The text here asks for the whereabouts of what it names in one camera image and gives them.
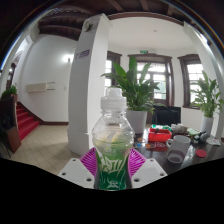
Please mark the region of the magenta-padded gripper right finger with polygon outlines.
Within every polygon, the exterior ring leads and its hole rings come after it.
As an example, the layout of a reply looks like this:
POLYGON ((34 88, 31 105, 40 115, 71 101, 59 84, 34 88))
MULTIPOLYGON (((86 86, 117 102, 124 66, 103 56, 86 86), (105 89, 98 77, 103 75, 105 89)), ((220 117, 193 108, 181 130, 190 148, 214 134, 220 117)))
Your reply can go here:
POLYGON ((146 159, 135 149, 130 150, 127 170, 129 175, 128 189, 143 187, 167 175, 154 158, 146 159))

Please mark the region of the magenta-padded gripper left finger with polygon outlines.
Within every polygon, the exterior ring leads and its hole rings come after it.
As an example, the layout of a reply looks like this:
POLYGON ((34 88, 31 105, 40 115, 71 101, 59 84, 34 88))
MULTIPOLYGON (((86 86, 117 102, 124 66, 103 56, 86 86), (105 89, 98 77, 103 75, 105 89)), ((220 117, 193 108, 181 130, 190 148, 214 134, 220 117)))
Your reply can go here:
POLYGON ((92 148, 80 158, 72 158, 58 176, 78 186, 93 189, 97 175, 96 149, 92 148))

